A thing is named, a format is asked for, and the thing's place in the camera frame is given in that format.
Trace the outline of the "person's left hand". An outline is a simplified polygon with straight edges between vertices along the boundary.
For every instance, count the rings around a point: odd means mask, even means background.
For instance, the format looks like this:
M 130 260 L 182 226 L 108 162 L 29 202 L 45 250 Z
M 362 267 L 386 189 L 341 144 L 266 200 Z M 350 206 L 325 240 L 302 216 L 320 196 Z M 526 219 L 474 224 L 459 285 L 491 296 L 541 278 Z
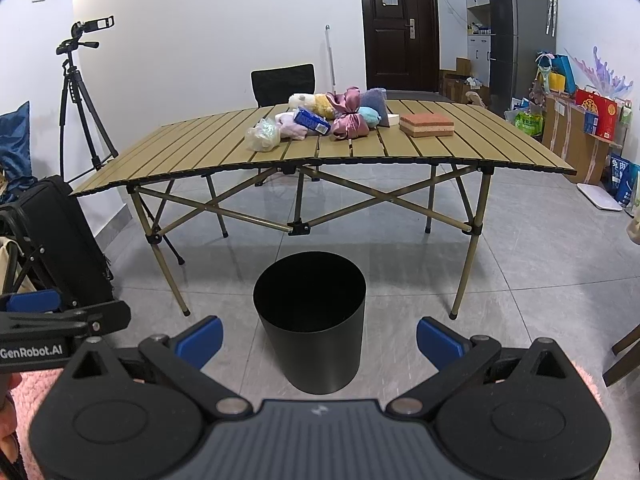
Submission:
M 20 450 L 15 437 L 17 428 L 16 411 L 10 393 L 20 385 L 22 376 L 20 373 L 13 373 L 11 375 L 2 375 L 2 378 L 6 382 L 6 393 L 1 399 L 1 451 L 11 463 L 15 463 L 20 455 Z

